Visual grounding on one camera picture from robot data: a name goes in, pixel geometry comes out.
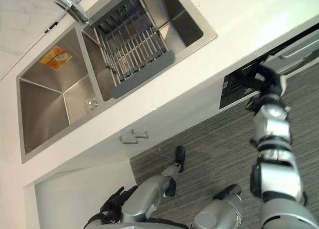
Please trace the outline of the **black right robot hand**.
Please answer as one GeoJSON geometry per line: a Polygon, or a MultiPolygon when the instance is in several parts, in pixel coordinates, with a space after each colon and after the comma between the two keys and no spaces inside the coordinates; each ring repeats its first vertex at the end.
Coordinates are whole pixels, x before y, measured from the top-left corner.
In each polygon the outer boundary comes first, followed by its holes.
{"type": "Polygon", "coordinates": [[[259,91],[263,96],[273,94],[282,97],[286,90],[285,78],[260,64],[253,65],[247,73],[236,71],[235,78],[240,85],[259,91]]]}

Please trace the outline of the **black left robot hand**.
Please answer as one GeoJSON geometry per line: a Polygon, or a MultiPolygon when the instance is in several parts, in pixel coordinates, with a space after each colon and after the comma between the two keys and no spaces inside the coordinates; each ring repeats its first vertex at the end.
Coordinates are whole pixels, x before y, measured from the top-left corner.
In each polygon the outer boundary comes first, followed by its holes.
{"type": "Polygon", "coordinates": [[[107,223],[117,223],[120,220],[122,206],[137,188],[138,186],[135,185],[125,190],[122,186],[113,193],[100,208],[103,220],[107,223]]]}

